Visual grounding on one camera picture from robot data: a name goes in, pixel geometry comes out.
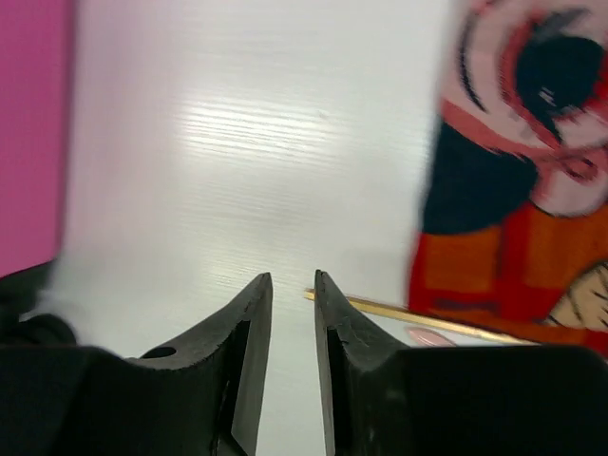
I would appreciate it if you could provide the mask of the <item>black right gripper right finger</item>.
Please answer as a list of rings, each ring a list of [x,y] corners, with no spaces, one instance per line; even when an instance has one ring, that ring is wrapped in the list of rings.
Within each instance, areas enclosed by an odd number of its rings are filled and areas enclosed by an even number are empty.
[[[326,453],[407,455],[406,346],[314,276],[314,328]]]

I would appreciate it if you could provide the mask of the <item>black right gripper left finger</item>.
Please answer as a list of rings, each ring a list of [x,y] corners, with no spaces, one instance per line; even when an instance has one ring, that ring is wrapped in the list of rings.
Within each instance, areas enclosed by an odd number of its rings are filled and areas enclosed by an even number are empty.
[[[130,455],[253,455],[272,326],[270,274],[228,304],[134,359],[152,370],[151,410],[128,431]]]

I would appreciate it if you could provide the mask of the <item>wooden chopstick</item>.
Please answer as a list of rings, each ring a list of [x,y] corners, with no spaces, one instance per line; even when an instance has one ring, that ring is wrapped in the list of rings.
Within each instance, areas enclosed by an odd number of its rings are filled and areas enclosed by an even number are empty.
[[[405,309],[348,296],[350,306],[369,321],[407,346],[431,347],[489,347],[531,346],[534,342],[473,328],[435,317],[409,313]]]

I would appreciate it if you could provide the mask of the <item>red cartoon print cloth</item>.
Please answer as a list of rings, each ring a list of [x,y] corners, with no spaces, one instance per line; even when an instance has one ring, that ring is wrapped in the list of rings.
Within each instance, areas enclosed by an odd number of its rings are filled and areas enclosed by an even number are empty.
[[[607,5],[463,1],[410,312],[607,351]]]

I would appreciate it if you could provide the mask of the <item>pink hard-shell suitcase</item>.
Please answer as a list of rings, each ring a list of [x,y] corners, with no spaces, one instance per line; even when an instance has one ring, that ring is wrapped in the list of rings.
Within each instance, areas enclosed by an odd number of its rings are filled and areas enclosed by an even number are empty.
[[[56,257],[63,232],[75,4],[1,4],[1,273]]]

